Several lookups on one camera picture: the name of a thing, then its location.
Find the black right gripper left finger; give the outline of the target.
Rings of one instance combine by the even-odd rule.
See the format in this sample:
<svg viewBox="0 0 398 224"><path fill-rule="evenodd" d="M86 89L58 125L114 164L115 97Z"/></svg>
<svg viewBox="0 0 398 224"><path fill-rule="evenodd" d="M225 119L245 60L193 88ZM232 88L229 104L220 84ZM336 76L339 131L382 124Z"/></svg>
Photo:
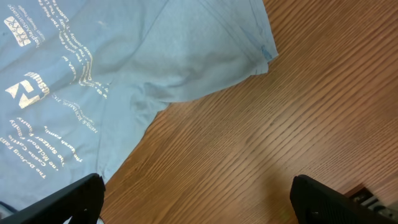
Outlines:
<svg viewBox="0 0 398 224"><path fill-rule="evenodd" d="M103 223L105 191L103 178L92 173L23 210L1 203L2 213L7 214L1 224Z"/></svg>

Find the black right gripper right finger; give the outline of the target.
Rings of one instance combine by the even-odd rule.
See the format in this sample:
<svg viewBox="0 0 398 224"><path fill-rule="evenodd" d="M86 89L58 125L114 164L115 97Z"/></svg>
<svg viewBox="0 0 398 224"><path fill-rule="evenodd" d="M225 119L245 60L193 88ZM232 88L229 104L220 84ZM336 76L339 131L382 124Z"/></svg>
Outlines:
<svg viewBox="0 0 398 224"><path fill-rule="evenodd" d="M294 177L290 202L300 224L397 224L307 175Z"/></svg>

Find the light blue printed t-shirt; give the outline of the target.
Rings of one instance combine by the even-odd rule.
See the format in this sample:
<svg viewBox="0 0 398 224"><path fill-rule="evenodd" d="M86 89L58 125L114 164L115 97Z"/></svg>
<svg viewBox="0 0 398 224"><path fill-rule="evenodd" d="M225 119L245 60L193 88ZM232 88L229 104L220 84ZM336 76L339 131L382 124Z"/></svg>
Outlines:
<svg viewBox="0 0 398 224"><path fill-rule="evenodd" d="M277 55L262 1L1 0L1 216L107 182L158 112Z"/></svg>

